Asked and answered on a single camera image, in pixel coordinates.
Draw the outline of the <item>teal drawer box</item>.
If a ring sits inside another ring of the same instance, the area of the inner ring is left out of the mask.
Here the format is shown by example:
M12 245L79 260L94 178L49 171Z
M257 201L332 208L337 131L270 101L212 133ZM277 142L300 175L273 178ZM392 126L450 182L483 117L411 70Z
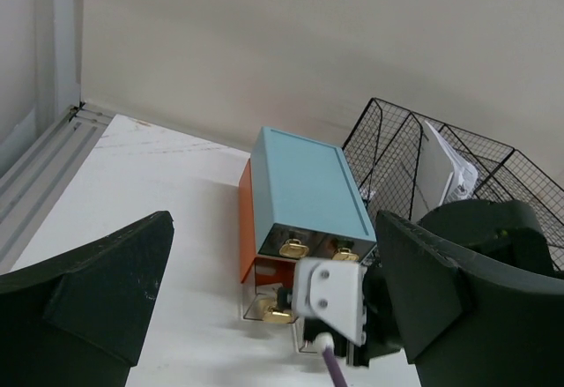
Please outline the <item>teal drawer box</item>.
M239 280L292 284L304 257L361 262L376 236L343 150L263 127L238 186Z

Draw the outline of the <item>white paper sheets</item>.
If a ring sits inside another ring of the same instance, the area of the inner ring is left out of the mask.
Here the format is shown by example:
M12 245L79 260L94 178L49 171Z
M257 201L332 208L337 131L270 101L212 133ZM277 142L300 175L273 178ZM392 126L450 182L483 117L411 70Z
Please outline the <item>white paper sheets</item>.
M419 155L416 186L431 211L445 203L469 199L479 178L476 167L460 155L428 122Z

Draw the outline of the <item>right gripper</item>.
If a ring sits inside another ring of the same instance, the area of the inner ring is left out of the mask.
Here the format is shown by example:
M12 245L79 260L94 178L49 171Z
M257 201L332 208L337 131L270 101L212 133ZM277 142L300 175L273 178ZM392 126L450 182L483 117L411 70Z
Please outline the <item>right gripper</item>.
M367 269L362 293L367 311L366 341L362 346L350 343L321 320L310 318L303 323L303 340L312 343L318 334L328 332L333 336L336 356L345 358L352 367L368 367L373 359L400 352L401 337L381 267Z

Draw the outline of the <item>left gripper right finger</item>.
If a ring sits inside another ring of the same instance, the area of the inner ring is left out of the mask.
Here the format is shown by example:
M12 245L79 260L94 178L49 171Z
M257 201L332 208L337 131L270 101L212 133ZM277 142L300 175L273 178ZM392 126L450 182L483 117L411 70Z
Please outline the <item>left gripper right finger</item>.
M563 282L379 212L377 246L423 386L561 386Z

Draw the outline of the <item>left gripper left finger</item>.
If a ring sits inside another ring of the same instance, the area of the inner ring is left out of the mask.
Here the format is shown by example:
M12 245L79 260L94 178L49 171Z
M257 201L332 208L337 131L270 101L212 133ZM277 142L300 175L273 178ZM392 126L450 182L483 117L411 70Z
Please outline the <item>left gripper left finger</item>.
M3 386L124 386L174 237L159 211L1 277Z

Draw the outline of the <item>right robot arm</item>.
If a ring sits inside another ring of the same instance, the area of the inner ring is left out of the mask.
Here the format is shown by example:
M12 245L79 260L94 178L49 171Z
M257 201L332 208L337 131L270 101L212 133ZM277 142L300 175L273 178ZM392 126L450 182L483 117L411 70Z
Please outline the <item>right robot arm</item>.
M530 206L465 200L417 223L390 212L376 219L379 257L363 279L366 342L352 361L404 350L422 369L455 359L498 367L525 360L524 343L547 345L563 311L562 278Z

